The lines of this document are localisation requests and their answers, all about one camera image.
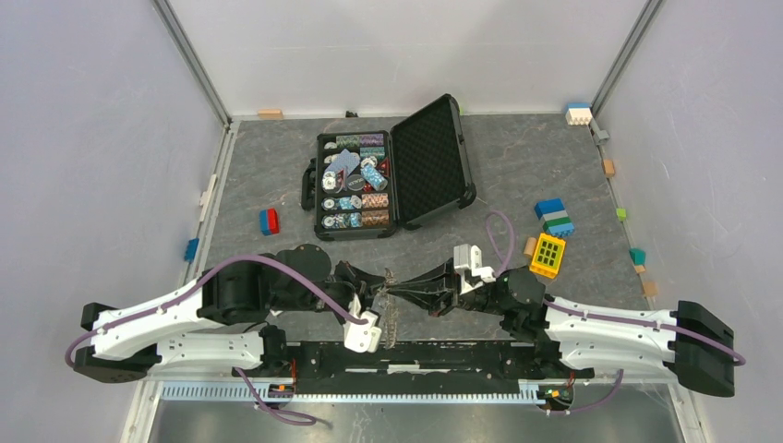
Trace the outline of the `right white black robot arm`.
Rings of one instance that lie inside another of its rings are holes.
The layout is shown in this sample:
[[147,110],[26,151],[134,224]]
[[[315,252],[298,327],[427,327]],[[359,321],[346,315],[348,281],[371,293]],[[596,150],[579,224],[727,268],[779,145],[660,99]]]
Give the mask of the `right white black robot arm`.
[[733,329],[698,303],[680,301],[674,310],[586,305],[547,293],[528,267],[485,282],[443,265],[386,289],[433,317],[453,309],[499,316],[510,336],[534,345],[534,366],[546,377],[566,368],[670,373],[686,389],[730,398],[734,371],[744,363]]

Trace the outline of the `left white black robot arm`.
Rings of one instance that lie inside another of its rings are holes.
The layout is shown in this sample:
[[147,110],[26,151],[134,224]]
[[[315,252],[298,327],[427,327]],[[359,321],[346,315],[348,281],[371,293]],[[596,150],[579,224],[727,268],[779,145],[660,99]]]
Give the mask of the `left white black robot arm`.
[[269,323],[276,312],[329,312],[350,353],[377,350],[376,295],[384,276],[320,247],[304,244],[276,254],[241,255],[204,271],[183,287],[128,308],[84,305],[85,334],[66,349],[66,364],[102,383],[126,383],[153,373],[202,368],[235,377],[296,377],[300,353]]

